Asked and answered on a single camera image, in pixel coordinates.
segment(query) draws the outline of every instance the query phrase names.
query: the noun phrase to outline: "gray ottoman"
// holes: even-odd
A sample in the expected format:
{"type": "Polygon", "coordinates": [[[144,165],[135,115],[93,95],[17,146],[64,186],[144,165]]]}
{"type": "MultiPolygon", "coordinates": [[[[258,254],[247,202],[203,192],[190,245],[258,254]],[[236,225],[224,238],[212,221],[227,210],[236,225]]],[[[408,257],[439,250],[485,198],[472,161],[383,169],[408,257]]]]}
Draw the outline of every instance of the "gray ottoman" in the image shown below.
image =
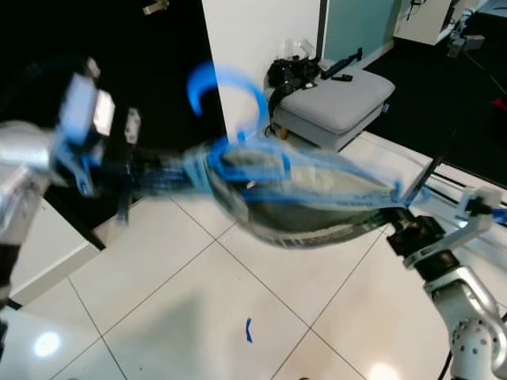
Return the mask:
{"type": "MultiPolygon", "coordinates": [[[[301,89],[276,107],[273,121],[326,150],[338,151],[380,113],[395,85],[387,79],[348,67],[351,82],[318,78],[317,87],[301,89]]],[[[269,97],[273,89],[266,90],[269,97]]]]}

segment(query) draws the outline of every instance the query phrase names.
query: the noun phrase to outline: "black floor mat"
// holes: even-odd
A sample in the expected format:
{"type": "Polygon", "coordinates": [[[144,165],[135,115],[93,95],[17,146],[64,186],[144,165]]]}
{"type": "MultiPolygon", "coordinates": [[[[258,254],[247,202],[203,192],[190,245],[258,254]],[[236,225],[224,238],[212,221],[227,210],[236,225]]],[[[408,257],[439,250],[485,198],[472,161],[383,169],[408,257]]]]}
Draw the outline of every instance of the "black floor mat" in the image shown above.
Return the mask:
{"type": "MultiPolygon", "coordinates": [[[[477,14],[468,33],[486,36],[469,54],[507,88],[507,19],[477,14]]],[[[507,112],[491,104],[502,92],[465,55],[447,58],[446,45],[396,41],[367,68],[396,85],[389,112],[368,131],[433,156],[457,130],[446,162],[507,187],[507,112]]]]}

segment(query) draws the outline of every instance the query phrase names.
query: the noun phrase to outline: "black door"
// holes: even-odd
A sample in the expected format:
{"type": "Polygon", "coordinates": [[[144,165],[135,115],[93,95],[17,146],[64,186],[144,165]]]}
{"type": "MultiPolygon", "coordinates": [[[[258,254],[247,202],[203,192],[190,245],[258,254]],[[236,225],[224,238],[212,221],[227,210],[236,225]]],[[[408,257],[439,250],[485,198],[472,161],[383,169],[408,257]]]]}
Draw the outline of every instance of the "black door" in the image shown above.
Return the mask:
{"type": "MultiPolygon", "coordinates": [[[[212,59],[200,0],[171,0],[166,10],[146,16],[143,7],[151,3],[2,2],[0,120],[53,127],[71,73],[91,56],[101,70],[99,87],[111,93],[116,111],[139,110],[138,145],[183,151],[223,135],[217,91],[203,98],[201,118],[186,99],[187,77],[212,59]]],[[[114,197],[83,203],[75,189],[51,188],[47,199],[89,229],[116,213],[114,197]]]]}

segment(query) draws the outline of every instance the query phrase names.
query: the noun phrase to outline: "white tile floor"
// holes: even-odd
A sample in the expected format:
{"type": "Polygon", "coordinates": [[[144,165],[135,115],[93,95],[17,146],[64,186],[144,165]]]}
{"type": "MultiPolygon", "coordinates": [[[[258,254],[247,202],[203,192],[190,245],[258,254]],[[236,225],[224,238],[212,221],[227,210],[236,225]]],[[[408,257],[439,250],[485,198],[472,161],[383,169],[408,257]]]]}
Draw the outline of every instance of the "white tile floor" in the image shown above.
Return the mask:
{"type": "MultiPolygon", "coordinates": [[[[359,138],[350,154],[373,149],[371,139],[359,138]]],[[[391,163],[405,168],[404,180],[424,165],[409,156],[391,163]]],[[[448,213],[445,227],[455,228],[448,213]]],[[[387,244],[388,230],[287,251],[195,196],[143,201],[131,220],[99,257],[3,313],[10,330],[0,379],[436,379],[447,333],[422,281],[387,244]]],[[[507,304],[507,265],[477,254],[505,253],[504,233],[460,255],[507,304]]]]}

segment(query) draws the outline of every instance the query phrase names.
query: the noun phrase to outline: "white cabinet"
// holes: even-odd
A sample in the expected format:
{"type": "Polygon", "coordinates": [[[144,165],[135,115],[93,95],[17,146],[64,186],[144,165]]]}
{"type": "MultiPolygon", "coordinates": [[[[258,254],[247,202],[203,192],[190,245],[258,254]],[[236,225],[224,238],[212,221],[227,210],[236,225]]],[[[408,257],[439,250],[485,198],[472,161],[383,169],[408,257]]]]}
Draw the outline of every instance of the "white cabinet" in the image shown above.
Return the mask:
{"type": "Polygon", "coordinates": [[[435,45],[447,37],[466,9],[475,11],[486,0],[402,0],[395,27],[395,37],[435,45]]]}

